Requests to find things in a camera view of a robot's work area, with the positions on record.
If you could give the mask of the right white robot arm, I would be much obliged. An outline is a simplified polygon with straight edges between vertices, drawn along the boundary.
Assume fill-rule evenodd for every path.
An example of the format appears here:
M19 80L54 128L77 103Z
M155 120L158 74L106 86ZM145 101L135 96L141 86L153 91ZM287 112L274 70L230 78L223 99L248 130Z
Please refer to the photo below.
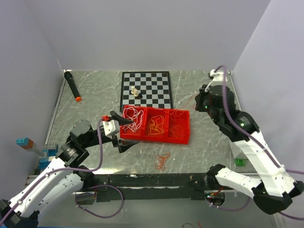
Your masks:
M253 117L237 109L234 93L226 86L203 85L195 101L195 109L210 116L219 130L243 152L259 176L251 178L216 164L207 172L208 186L237 190L252 198L269 215L287 209L292 199L303 193L304 183L291 177L274 157Z

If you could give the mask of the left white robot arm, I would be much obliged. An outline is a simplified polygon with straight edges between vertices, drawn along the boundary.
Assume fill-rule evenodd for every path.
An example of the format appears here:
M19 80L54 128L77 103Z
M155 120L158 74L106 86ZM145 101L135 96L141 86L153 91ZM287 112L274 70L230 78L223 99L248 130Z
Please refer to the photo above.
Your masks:
M19 194L0 202L0 223L8 228L36 228L38 216L57 200L75 191L88 191L94 185L94 172L103 164L103 143L112 143L120 153L135 143L117 139L120 127L133 121L111 111L93 129L88 120L77 121L48 166ZM99 163L89 169L82 165L89 156L87 148L99 145Z

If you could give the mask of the red three-compartment bin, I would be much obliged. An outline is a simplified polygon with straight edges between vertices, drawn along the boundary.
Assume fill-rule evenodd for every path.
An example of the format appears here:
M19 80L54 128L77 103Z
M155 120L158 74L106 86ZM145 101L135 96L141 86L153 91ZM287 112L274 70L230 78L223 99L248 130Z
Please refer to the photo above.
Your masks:
M121 126L120 137L156 143L189 143L190 113L187 110L125 105L123 117L133 120Z

